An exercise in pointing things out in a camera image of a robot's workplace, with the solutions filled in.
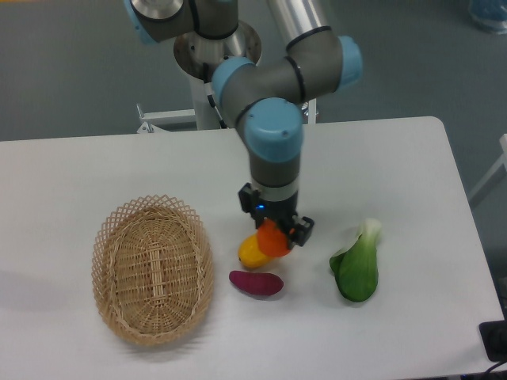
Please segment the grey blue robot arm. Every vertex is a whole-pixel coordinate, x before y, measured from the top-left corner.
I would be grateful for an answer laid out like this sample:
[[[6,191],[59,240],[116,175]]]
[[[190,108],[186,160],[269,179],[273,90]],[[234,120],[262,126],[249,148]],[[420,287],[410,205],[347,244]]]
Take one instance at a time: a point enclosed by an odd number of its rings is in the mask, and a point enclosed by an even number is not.
[[[239,191],[242,210],[258,230],[266,254],[273,246],[304,245],[312,219],[297,213],[304,102],[358,81],[360,49],[336,36],[319,1],[271,1],[286,55],[258,66],[260,45],[242,23],[236,1],[127,1],[142,41],[174,40],[180,68],[211,86],[208,103],[221,127],[238,132],[250,159],[251,180]]]

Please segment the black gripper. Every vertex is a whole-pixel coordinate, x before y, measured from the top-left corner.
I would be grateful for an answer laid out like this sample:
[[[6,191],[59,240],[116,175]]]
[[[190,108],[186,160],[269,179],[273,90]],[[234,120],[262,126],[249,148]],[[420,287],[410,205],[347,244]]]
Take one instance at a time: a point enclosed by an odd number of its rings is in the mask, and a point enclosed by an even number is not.
[[[314,220],[297,215],[299,182],[281,187],[269,187],[255,180],[246,183],[238,192],[241,209],[254,220],[258,230],[266,219],[276,223],[282,232],[288,232],[288,248],[303,247],[309,240]]]

